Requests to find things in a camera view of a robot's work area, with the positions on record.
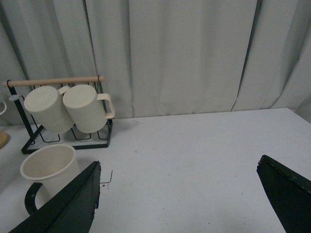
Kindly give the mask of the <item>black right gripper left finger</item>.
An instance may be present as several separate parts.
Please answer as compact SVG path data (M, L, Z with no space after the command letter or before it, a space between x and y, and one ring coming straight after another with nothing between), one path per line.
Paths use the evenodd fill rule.
M29 217L12 233L87 233L100 197L100 162L91 163L53 198L37 209L35 198L42 183L33 183L24 204Z

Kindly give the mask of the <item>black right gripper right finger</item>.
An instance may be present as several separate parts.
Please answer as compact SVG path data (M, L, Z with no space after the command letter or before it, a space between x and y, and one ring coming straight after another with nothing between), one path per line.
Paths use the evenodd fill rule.
M311 231L311 182L263 155L257 174L266 196L287 233Z

